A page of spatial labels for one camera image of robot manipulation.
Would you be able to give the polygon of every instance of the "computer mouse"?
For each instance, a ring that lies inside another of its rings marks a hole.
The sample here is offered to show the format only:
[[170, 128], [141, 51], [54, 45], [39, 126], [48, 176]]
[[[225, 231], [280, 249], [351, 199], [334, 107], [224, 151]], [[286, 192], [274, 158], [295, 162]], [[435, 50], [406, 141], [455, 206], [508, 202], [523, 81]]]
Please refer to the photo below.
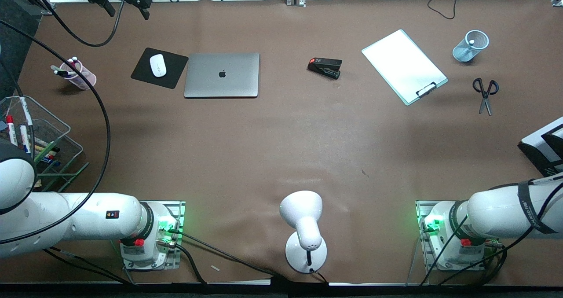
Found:
[[150, 58], [150, 68], [153, 75], [160, 78], [166, 74], [165, 57], [162, 54], [154, 55]]

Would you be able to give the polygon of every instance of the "laptop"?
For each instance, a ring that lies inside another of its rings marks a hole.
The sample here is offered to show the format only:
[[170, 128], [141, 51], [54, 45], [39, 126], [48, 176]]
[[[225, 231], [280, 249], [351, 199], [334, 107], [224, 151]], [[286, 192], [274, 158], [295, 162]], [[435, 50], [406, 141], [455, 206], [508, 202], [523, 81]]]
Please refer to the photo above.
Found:
[[259, 53], [190, 54], [185, 98], [258, 97]]

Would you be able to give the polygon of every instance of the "black stapler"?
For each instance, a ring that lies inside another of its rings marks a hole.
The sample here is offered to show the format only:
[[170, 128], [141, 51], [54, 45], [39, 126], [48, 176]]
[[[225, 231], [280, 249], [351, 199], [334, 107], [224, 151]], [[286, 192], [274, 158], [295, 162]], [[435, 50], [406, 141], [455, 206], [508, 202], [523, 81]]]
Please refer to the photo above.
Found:
[[332, 79], [338, 79], [340, 77], [341, 65], [342, 61], [340, 59], [320, 59], [315, 57], [309, 61], [307, 69]]

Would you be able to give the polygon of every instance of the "white marker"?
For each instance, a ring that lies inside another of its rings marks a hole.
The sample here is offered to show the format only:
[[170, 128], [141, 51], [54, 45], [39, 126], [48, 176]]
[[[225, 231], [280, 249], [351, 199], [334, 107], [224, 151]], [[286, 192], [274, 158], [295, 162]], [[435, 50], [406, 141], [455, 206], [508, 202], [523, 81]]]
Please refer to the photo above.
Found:
[[8, 134], [10, 135], [10, 142], [17, 146], [18, 140], [16, 140], [16, 128], [14, 127], [14, 118], [11, 115], [6, 115], [6, 124], [8, 124]]
[[24, 151], [31, 154], [32, 151], [29, 149], [29, 139], [28, 139], [28, 127], [25, 124], [20, 125], [20, 135], [22, 136], [22, 144], [24, 145]]

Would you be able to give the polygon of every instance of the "transparent cup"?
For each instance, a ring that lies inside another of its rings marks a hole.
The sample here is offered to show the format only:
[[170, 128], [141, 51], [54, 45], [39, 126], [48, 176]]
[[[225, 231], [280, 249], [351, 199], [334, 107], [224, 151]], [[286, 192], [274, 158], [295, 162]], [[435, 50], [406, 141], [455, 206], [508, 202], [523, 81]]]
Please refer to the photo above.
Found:
[[[84, 65], [82, 65], [82, 62], [77, 61], [78, 63], [76, 64], [76, 66], [78, 67], [79, 71], [81, 74], [84, 75], [84, 77], [88, 80], [88, 82], [90, 82], [92, 85], [96, 84], [96, 75], [94, 75], [93, 73], [90, 72], [90, 70], [86, 69], [86, 67], [84, 67]], [[60, 69], [64, 70], [64, 71], [74, 71], [74, 68], [70, 68], [69, 66], [66, 65], [66, 63], [61, 64]], [[75, 86], [81, 88], [82, 90], [89, 90], [90, 87], [84, 82], [84, 80], [82, 80], [82, 78], [80, 78], [79, 75], [72, 75], [70, 77], [63, 77], [64, 79], [70, 81], [72, 84], [74, 84]]]
[[468, 62], [483, 49], [489, 46], [489, 37], [487, 34], [473, 29], [468, 31], [465, 38], [454, 47], [452, 54], [459, 62]]

